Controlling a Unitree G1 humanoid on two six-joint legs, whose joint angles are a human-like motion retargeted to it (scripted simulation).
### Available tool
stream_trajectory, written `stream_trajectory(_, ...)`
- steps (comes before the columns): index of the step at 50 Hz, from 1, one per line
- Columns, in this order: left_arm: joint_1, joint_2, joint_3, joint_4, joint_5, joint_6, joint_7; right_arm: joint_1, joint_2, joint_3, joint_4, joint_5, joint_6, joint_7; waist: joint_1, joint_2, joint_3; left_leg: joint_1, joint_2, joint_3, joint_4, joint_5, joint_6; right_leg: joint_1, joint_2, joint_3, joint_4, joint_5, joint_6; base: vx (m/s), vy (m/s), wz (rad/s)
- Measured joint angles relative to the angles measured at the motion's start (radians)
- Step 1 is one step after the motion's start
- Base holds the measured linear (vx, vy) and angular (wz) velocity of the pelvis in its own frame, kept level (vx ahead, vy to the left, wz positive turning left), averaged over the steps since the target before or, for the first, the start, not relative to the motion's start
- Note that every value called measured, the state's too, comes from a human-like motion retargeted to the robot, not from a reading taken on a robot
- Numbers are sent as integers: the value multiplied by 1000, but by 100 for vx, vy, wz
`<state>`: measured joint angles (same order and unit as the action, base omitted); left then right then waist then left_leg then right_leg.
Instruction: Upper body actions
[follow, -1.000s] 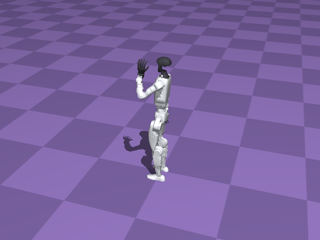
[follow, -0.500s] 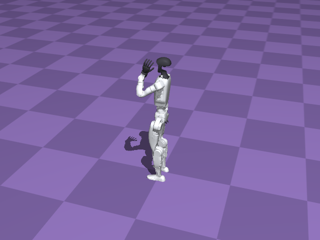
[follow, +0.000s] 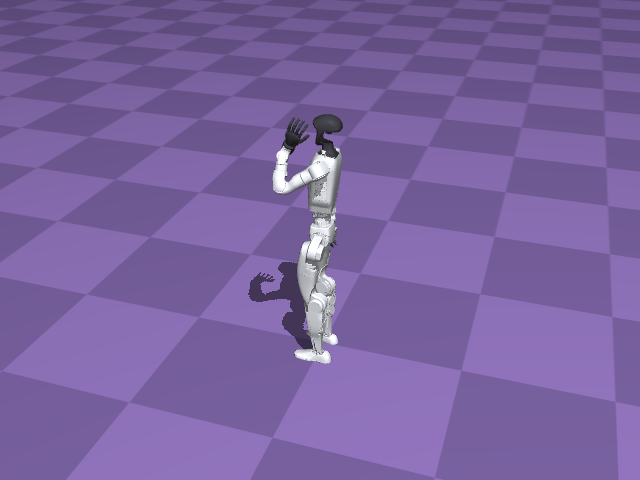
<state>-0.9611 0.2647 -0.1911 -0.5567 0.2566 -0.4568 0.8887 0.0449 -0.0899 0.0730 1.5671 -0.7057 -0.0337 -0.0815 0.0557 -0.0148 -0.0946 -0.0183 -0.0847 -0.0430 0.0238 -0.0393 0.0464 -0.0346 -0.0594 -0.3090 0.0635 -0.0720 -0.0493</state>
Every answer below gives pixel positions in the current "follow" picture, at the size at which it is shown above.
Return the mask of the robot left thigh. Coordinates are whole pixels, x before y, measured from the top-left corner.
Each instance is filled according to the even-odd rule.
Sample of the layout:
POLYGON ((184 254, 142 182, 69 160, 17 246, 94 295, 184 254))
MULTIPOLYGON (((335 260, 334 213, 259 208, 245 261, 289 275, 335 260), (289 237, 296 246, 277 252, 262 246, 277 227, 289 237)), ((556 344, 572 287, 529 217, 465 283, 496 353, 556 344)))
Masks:
POLYGON ((321 262, 325 253, 323 237, 314 235, 312 241, 305 241, 299 253, 297 263, 297 279, 301 295, 308 306, 312 299, 317 299, 323 304, 323 311, 327 307, 328 300, 322 293, 316 293, 315 287, 318 280, 318 262, 321 262))

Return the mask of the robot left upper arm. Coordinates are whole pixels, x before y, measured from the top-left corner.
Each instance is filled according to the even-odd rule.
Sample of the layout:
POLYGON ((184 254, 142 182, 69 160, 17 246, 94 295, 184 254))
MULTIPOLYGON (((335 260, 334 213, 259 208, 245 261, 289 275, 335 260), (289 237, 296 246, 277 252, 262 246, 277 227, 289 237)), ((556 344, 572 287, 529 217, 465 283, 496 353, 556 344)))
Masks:
MULTIPOLYGON (((323 179, 330 169, 326 162, 315 162, 308 166, 305 170, 294 175, 288 182, 285 180, 285 189, 282 192, 277 192, 280 195, 289 194, 309 183, 319 181, 323 179)), ((274 187, 273 187, 274 189, 274 187)))

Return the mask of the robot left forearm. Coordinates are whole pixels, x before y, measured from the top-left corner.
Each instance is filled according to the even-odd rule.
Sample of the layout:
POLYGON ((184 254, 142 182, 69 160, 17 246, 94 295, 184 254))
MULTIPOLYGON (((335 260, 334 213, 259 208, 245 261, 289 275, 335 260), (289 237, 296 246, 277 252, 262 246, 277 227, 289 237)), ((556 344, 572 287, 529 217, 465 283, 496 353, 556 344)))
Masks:
POLYGON ((273 187, 277 192, 282 192, 285 189, 285 177, 288 176, 287 168, 291 150, 286 149, 283 145, 282 149, 276 154, 275 170, 273 170, 273 187))

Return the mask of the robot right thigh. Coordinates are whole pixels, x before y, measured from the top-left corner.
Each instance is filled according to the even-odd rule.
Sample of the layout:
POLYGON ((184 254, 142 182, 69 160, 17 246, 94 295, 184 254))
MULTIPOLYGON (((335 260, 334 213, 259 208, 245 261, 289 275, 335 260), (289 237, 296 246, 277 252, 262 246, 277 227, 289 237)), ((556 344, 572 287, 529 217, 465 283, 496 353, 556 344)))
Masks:
MULTIPOLYGON (((336 238, 336 235, 337 235, 337 227, 335 227, 334 240, 336 238)), ((318 293, 322 293, 323 295, 329 295, 335 290, 334 281, 326 275, 326 270, 329 264, 329 258, 330 258, 330 245, 325 248, 325 253, 322 261, 318 262, 319 268, 318 268, 318 280, 316 283, 316 289, 318 293)))

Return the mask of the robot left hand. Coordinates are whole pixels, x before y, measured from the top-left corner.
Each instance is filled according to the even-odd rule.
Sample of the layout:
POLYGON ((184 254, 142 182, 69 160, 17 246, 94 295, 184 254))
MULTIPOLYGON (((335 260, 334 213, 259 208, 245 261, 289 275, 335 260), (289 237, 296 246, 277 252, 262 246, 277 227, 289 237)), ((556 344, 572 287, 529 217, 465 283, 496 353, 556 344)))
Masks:
MULTIPOLYGON (((293 127, 292 127, 292 130, 290 131, 291 126, 292 126, 292 123, 293 123, 293 121, 294 121, 294 120, 295 120, 295 117, 293 117, 293 118, 292 118, 292 120, 290 121, 290 123, 289 123, 289 125, 288 125, 287 131, 286 131, 286 134, 285 134, 285 138, 286 138, 286 139, 285 139, 285 140, 284 140, 284 142, 283 142, 284 147, 285 147, 286 149, 291 150, 290 154, 292 154, 292 153, 294 152, 294 149, 295 149, 295 147, 296 147, 298 144, 300 144, 300 143, 304 142, 304 141, 305 141, 305 140, 307 140, 307 139, 308 139, 308 137, 310 136, 310 135, 306 135, 304 138, 302 138, 302 139, 300 140, 301 135, 304 133, 304 131, 305 131, 305 130, 306 130, 306 128, 308 127, 308 124, 307 124, 307 125, 302 129, 302 131, 298 134, 298 132, 299 132, 299 130, 300 130, 300 128, 301 128, 301 126, 302 126, 302 125, 303 125, 303 123, 305 122, 304 120, 300 123, 300 125, 298 126, 298 128, 297 128, 297 129, 296 129, 296 131, 294 132, 294 130, 295 130, 295 128, 296 128, 296 126, 297 126, 298 122, 300 121, 300 119, 297 119, 297 121, 295 122, 295 124, 294 124, 294 125, 293 125, 293 127)), ((282 147, 283 147, 283 145, 282 145, 282 147)), ((282 147, 281 147, 281 149, 282 149, 282 147)))

